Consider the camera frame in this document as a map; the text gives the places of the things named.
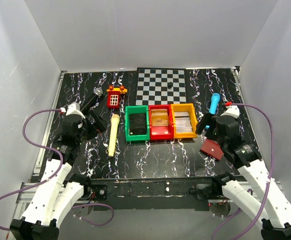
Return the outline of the red leather card holder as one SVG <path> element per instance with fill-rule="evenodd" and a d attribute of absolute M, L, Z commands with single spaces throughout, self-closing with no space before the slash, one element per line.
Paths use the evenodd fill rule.
<path fill-rule="evenodd" d="M 217 161 L 220 161 L 224 155 L 218 143 L 210 139 L 204 141 L 200 151 Z"/>

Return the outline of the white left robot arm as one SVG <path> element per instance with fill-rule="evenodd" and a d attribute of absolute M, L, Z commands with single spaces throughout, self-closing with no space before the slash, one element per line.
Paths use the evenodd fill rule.
<path fill-rule="evenodd" d="M 106 130 L 105 121 L 94 110 L 65 111 L 55 136 L 44 174 L 20 219 L 13 219 L 10 232 L 17 240 L 56 240 L 60 225 L 75 202 L 89 193 L 88 178 L 74 175 L 65 179 L 85 143 Z"/>

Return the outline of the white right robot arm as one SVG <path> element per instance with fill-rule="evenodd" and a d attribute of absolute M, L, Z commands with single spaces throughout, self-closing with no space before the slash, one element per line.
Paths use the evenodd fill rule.
<path fill-rule="evenodd" d="M 232 200 L 260 227 L 264 240 L 291 240 L 291 204 L 274 180 L 270 179 L 261 155 L 251 142 L 242 139 L 237 119 L 231 115 L 205 113 L 196 133 L 206 132 L 208 140 L 216 141 L 224 157 L 246 179 L 256 194 L 253 197 L 229 173 L 212 179 L 216 195 Z"/>

